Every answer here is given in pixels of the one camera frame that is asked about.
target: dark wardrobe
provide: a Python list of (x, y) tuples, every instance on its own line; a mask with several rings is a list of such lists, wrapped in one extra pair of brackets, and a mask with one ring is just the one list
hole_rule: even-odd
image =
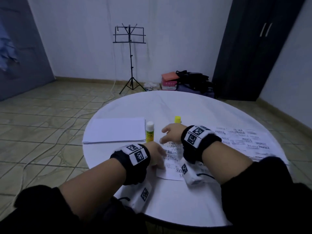
[(212, 79), (218, 98), (259, 97), (304, 1), (233, 0)]

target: cabinet door handle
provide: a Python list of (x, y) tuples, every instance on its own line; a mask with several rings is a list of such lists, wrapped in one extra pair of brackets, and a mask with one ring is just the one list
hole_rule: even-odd
[(268, 27), (268, 30), (267, 30), (267, 32), (266, 32), (266, 37), (268, 36), (268, 33), (269, 33), (269, 31), (270, 31), (270, 28), (271, 28), (271, 25), (272, 25), (273, 23), (271, 23), (270, 25), (269, 25), (269, 27)]
[(264, 23), (264, 25), (263, 25), (263, 27), (262, 27), (262, 30), (261, 30), (261, 33), (260, 33), (260, 37), (262, 36), (262, 33), (263, 33), (263, 31), (264, 31), (265, 26), (266, 26), (266, 23)]

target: gray door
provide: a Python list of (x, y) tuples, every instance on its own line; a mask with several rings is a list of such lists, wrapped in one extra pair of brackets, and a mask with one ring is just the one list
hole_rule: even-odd
[(0, 0), (0, 21), (16, 53), (0, 69), (0, 101), (54, 81), (27, 0)]

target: white tablecloth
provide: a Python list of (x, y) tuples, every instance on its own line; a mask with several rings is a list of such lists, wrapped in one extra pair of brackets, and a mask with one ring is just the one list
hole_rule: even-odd
[[(281, 159), (287, 161), (275, 138), (254, 118), (221, 101), (177, 91), (150, 91), (117, 99), (101, 108), (94, 118), (144, 117), (155, 124), (154, 141), (164, 135), (161, 129), (181, 116), (184, 125), (201, 124), (207, 127), (222, 126), (262, 130), (281, 150)], [(112, 152), (130, 142), (84, 144), (83, 151), (89, 168), (107, 160)], [(144, 213), (163, 221), (195, 226), (215, 227), (228, 225), (221, 205), (221, 189), (218, 184), (203, 184), (188, 188), (184, 181), (165, 180), (148, 171), (154, 192)]]

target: yellow cap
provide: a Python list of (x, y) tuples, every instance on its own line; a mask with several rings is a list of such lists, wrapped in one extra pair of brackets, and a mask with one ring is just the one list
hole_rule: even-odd
[(181, 123), (181, 117), (175, 116), (174, 123)]

